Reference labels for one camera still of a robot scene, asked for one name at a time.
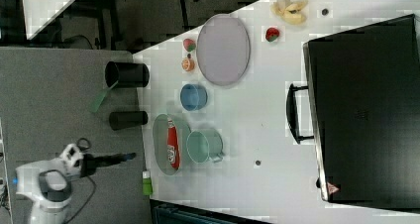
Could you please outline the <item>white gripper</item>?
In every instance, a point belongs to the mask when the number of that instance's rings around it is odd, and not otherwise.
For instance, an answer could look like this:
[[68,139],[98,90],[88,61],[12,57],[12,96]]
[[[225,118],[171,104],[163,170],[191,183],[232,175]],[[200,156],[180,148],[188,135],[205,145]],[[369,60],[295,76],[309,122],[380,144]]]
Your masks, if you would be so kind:
[[110,167],[130,161],[136,156],[136,153],[128,153],[96,157],[94,159],[92,155],[84,153],[76,144],[69,144],[59,155],[59,159],[63,165],[64,175],[69,180],[77,180],[93,175],[96,172],[96,166]]

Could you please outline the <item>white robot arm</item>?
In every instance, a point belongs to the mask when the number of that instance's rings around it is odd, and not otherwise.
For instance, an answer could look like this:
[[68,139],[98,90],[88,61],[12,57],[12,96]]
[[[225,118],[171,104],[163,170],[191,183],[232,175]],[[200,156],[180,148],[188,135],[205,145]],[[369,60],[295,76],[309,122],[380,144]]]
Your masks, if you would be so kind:
[[67,224],[72,199],[72,182],[90,178],[99,168],[133,160],[137,154],[95,157],[88,147],[67,145],[51,160],[21,165],[15,169],[16,194],[32,201],[28,224]]

